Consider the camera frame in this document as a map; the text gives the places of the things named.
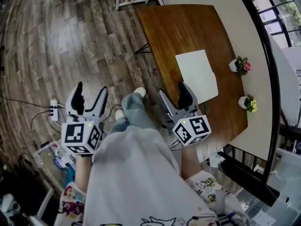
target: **pink flower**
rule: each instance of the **pink flower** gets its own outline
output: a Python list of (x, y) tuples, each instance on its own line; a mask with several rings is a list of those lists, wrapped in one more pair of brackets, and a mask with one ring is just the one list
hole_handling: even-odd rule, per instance
[(244, 64), (244, 70), (246, 70), (246, 71), (251, 70), (251, 64), (248, 63), (247, 61), (245, 61), (245, 64)]

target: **cartoon print sleeve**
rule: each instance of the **cartoon print sleeve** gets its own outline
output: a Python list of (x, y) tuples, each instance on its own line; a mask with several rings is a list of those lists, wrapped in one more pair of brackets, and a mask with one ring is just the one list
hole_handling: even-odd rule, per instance
[(202, 170), (187, 179), (186, 182), (213, 211), (215, 211), (215, 191), (223, 190), (225, 193), (225, 215), (218, 215), (219, 218), (226, 216), (233, 224), (238, 226), (249, 226), (251, 224), (236, 196), (218, 184), (210, 173)]
[(55, 226), (82, 226), (86, 194), (74, 182), (61, 195)]

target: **white marker cube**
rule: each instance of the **white marker cube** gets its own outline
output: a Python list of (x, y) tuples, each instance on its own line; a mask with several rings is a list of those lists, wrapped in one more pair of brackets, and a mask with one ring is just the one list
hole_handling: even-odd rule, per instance
[(101, 131), (94, 121), (62, 124), (62, 145), (75, 154), (94, 154), (98, 148)]
[(203, 141), (211, 134), (211, 128), (205, 115), (180, 119), (173, 132), (184, 145), (192, 145)]

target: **beige partition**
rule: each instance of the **beige partition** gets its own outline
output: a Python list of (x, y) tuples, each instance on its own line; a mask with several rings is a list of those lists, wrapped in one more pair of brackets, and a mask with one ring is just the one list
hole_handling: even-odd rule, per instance
[(269, 71), (259, 35), (242, 0), (164, 0), (164, 4), (213, 5), (226, 29), (235, 54), (249, 58), (252, 70), (242, 78), (242, 81), (245, 94), (252, 94), (256, 98), (258, 110), (255, 113), (248, 113), (248, 128), (230, 144), (266, 160), (272, 129)]

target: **black curved rail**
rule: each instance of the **black curved rail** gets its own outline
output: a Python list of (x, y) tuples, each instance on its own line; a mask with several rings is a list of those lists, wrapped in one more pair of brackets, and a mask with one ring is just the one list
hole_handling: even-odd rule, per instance
[(272, 91), (272, 132), (271, 132), (271, 141), (269, 148), (269, 156), (267, 159), (267, 164), (265, 166), (264, 174), (262, 177), (262, 182), (266, 183), (269, 177), (269, 173), (272, 167), (274, 154), (276, 150), (277, 137), (279, 135), (280, 128), (280, 112), (281, 112), (281, 103), (280, 103), (280, 85), (278, 78), (278, 71), (274, 55), (272, 52), (272, 46), (270, 44), (268, 33), (262, 23), (262, 20), (259, 16), (258, 11), (256, 10), (252, 0), (242, 0), (246, 9), (248, 10), (258, 35), (261, 40), (262, 48), (264, 50), (265, 57), (267, 59), (267, 65), (269, 69), (269, 79), (271, 83)]

